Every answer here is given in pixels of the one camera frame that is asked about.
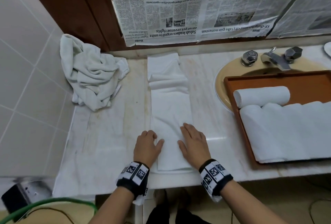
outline orange tray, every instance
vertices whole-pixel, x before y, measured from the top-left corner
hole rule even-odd
[[[286,86],[291,94],[290,101],[287,104],[307,104],[314,101],[321,101],[322,103],[326,103],[331,101],[331,71],[292,72],[288,74],[280,73],[248,77],[225,77],[224,85],[226,87],[226,91],[233,108],[234,116],[240,128],[240,132],[242,134],[243,141],[245,143],[245,147],[253,168],[262,168],[272,163],[259,163],[255,160],[252,147],[250,146],[250,141],[240,117],[239,108],[237,107],[233,96],[233,92],[235,90],[246,88]]]

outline chrome faucet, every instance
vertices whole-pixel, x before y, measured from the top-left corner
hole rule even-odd
[[[271,51],[263,53],[261,56],[261,61],[263,63],[271,63],[275,67],[279,68],[281,71],[291,70],[291,67],[285,60],[284,56],[279,56],[276,53],[273,53],[275,49],[276,47],[273,47]]]

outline shoe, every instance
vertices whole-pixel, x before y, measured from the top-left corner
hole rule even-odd
[[[156,205],[168,204],[167,192],[165,189],[156,189],[153,193],[154,201]]]
[[[188,194],[187,190],[182,188],[179,193],[179,209],[187,209],[187,207],[191,204],[191,196]]]

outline beige sink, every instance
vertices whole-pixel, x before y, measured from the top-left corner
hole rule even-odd
[[[222,101],[222,103],[232,111],[229,97],[227,96],[226,89],[224,86],[224,78],[230,76],[254,76],[254,75],[265,75],[265,74],[276,74],[282,72],[278,68],[274,68],[270,65],[264,64],[261,61],[262,53],[259,53],[259,58],[251,67],[245,67],[241,63],[241,57],[226,64],[217,74],[215,78],[215,90]],[[298,72],[298,71],[323,71],[327,70],[323,65],[315,63],[306,59],[305,57],[300,57],[290,64],[292,70],[287,71]]]

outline hand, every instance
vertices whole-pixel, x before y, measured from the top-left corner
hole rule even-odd
[[[206,137],[194,126],[186,123],[180,127],[180,130],[185,138],[186,146],[184,142],[179,140],[179,148],[191,166],[199,170],[207,160],[211,159]]]
[[[133,161],[138,161],[146,164],[149,168],[153,165],[159,156],[164,140],[159,140],[158,144],[154,145],[154,140],[158,136],[152,130],[143,131],[137,138],[136,146],[133,151]]]

